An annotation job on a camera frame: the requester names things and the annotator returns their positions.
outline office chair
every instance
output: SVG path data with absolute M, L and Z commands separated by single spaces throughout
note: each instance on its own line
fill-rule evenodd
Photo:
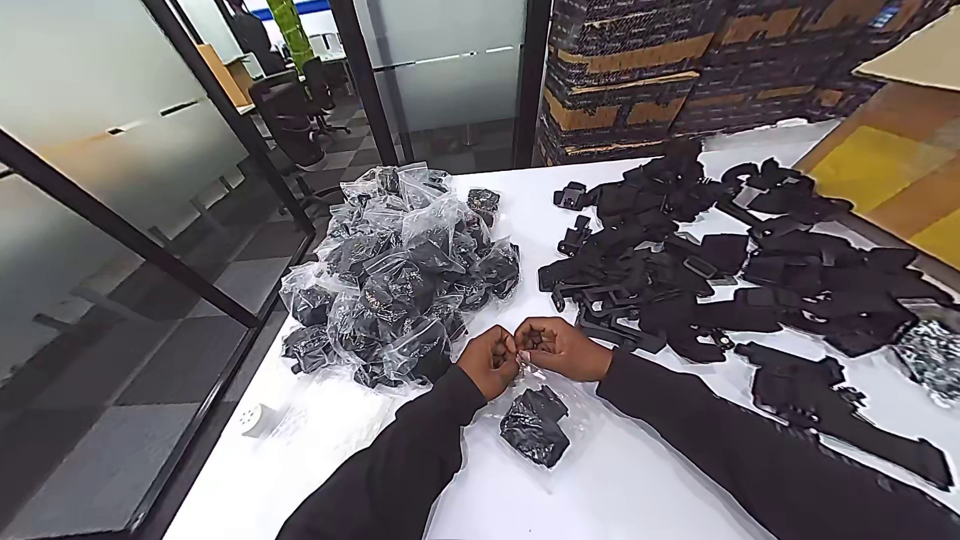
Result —
M 302 194 L 298 197 L 300 207 L 304 210 L 320 207 L 322 211 L 317 215 L 329 215 L 330 203 L 323 197 L 339 191 L 340 187 L 314 191 L 302 176 L 305 171 L 318 170 L 326 153 L 320 146 L 320 130 L 310 122 L 312 104 L 297 72 L 285 71 L 253 83 L 250 97 L 276 143 L 268 157 L 281 175 L 294 175 Z
M 326 83 L 326 66 L 319 58 L 312 58 L 303 63 L 303 77 L 306 78 L 306 89 L 310 92 L 313 103 L 321 110 L 333 110 L 337 104 L 333 101 L 330 86 Z M 322 114 L 317 116 L 317 123 L 327 133 L 340 130 L 349 135 L 350 129 L 344 126 L 331 126 L 326 123 Z

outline white table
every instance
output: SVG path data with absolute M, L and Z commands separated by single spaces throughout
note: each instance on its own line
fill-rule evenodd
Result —
M 745 160 L 760 162 L 776 156 L 790 165 L 810 144 L 709 152 L 701 156 L 708 175 L 716 178 Z M 550 297 L 537 289 L 537 269 L 561 257 L 557 242 L 573 225 L 575 212 L 551 204 L 553 190 L 578 181 L 593 186 L 619 180 L 620 173 L 642 160 L 622 160 L 466 175 L 454 184 L 466 199 L 470 187 L 502 194 L 497 236 L 509 235 L 520 246 L 522 282 L 513 300 L 500 310 L 487 308 L 469 323 L 471 334 L 499 323 L 514 329 L 526 316 L 553 315 Z M 596 230 L 598 224 L 592 225 Z M 706 233 L 743 233 L 746 227 L 712 209 L 681 230 L 697 237 Z M 858 246 L 864 238 L 841 228 Z M 732 296 L 735 286 L 718 287 L 713 300 Z M 575 310 L 563 317 L 573 321 Z M 180 512 L 167 540 L 272 539 L 284 519 L 312 490 L 356 450 L 365 447 L 390 422 L 403 399 L 377 394 L 335 377 L 307 385 L 291 375 L 279 358 L 280 339 L 294 326 L 288 320 L 267 354 L 249 389 L 230 419 Z M 732 334 L 737 341 L 753 339 L 787 352 L 820 358 L 830 351 L 822 340 L 792 331 L 775 334 Z M 656 356 L 641 354 L 676 371 L 696 373 L 720 396 L 753 408 L 750 380 L 753 369 L 729 354 L 724 363 L 691 365 L 668 348 Z M 901 375 L 877 352 L 844 360 L 851 384 L 864 391 L 864 414 L 881 428 L 907 436 L 923 436 L 952 456 L 960 456 L 960 418 L 934 405 L 924 390 Z M 282 434 L 268 440 L 243 437 L 237 417 L 252 405 L 274 408 L 296 402 Z M 662 443 L 642 423 L 622 417 L 602 405 L 590 439 L 571 448 L 569 461 L 558 464 L 548 492 L 528 474 L 519 456 L 507 452 L 485 422 L 465 429 L 465 467 L 437 500 L 427 538 L 670 538 L 711 540 L 763 538 L 760 528 L 732 498 L 698 469 Z M 858 449 L 829 441 L 840 452 L 868 463 L 960 508 L 960 496 L 943 493 L 909 473 Z

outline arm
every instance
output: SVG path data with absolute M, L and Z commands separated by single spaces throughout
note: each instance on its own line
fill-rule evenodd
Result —
M 780 540 L 960 538 L 960 517 L 921 490 L 718 398 L 696 375 L 612 353 L 559 318 L 524 321 L 516 343 L 540 367 L 600 380 L 598 396 L 650 424 Z
M 495 356 L 505 356 L 496 368 Z M 502 328 L 470 340 L 432 390 L 402 406 L 368 448 L 300 504 L 277 540 L 422 538 L 430 506 L 460 470 L 460 428 L 517 371 L 516 346 Z

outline person's right hand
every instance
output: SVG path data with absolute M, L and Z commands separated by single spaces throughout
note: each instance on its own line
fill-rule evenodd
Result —
M 573 380 L 603 380 L 613 359 L 613 351 L 560 317 L 530 317 L 516 329 L 514 340 L 534 365 Z

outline black sleeve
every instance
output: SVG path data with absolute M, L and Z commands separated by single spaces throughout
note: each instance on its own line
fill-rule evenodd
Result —
M 460 470 L 460 428 L 486 402 L 454 365 L 310 494 L 277 540 L 419 540 L 430 506 Z
M 616 351 L 597 395 L 650 424 L 779 540 L 960 538 L 923 491 L 717 397 L 696 375 Z

